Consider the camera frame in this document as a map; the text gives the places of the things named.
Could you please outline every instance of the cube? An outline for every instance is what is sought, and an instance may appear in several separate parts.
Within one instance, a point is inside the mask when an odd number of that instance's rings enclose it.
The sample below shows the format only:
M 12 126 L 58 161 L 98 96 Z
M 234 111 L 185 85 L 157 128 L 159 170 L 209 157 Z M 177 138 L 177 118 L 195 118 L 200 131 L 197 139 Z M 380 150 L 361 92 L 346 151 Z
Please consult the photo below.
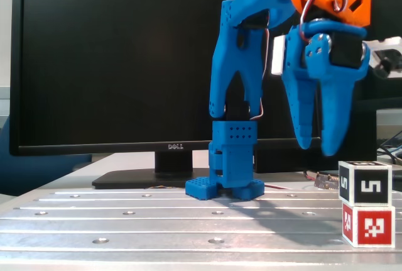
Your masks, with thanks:
M 342 234 L 353 247 L 394 248 L 395 207 L 352 207 L 343 203 Z
M 392 166 L 339 162 L 339 199 L 351 206 L 392 205 Z

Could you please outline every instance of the blue 3d-printed part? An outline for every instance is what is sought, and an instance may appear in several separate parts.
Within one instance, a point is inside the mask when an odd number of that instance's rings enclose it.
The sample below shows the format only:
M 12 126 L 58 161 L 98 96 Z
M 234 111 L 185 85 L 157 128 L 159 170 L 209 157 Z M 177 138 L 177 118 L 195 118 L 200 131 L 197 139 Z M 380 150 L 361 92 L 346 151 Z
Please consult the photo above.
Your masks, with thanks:
M 253 180 L 253 147 L 257 143 L 255 121 L 214 121 L 209 144 L 209 178 L 187 181 L 186 193 L 211 199 L 218 189 L 230 188 L 233 195 L 250 200 L 264 194 L 264 183 Z
M 287 20 L 295 8 L 291 0 L 233 0 L 222 2 L 219 38 L 212 59 L 209 113 L 223 118 L 229 84 L 236 72 L 244 86 L 244 100 L 249 103 L 250 116 L 260 113 L 263 61 L 261 46 L 264 29 L 241 26 L 248 17 L 269 11 L 268 28 Z M 186 183 L 186 193 L 197 199 L 210 199 L 219 188 L 231 188 L 233 195 L 250 200 L 264 193 L 264 183 L 253 180 L 253 147 L 257 142 L 254 121 L 214 121 L 209 145 L 209 178 Z
M 359 69 L 339 67 L 330 63 L 330 37 L 326 33 L 341 31 L 365 37 L 364 28 L 334 21 L 318 21 L 305 24 L 305 35 L 310 43 L 305 47 L 299 35 L 299 27 L 292 27 L 287 35 L 285 70 L 282 75 L 296 139 L 304 149 L 312 139 L 312 117 L 317 82 L 322 95 L 322 151 L 334 155 L 340 148 L 349 126 L 352 95 L 356 81 L 367 75 L 370 50 L 366 50 Z M 307 68 L 300 65 L 305 55 Z

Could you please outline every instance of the white wall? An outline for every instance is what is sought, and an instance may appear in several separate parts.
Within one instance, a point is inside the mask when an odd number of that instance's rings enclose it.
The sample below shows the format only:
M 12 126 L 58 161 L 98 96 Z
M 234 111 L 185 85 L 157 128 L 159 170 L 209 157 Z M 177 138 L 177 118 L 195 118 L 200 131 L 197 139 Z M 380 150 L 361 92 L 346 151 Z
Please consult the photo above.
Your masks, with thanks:
M 9 86 L 11 0 L 0 0 L 0 86 Z

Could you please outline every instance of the black and white cube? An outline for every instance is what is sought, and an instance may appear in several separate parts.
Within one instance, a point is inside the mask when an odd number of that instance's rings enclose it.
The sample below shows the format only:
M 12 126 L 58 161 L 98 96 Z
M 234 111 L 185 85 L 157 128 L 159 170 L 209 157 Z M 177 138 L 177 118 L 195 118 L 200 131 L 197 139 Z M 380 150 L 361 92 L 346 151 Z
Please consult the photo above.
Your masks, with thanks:
M 381 162 L 339 162 L 339 199 L 350 206 L 390 206 L 392 166 Z

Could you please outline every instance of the monitor bezel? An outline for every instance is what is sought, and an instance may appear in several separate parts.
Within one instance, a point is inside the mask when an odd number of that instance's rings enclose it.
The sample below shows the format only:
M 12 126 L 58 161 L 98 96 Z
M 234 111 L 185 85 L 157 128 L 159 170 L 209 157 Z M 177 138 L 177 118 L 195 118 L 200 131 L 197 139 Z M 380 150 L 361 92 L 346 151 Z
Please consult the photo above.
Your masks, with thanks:
M 206 150 L 210 140 L 162 141 L 147 143 L 103 143 L 79 145 L 37 145 L 19 144 L 21 63 L 23 36 L 23 0 L 13 0 L 11 28 L 11 99 L 10 99 L 10 153 L 12 155 L 65 155 L 81 153 L 154 152 L 170 150 Z M 313 139 L 313 146 L 319 146 L 319 138 Z M 259 140 L 259 148 L 298 148 L 295 138 Z

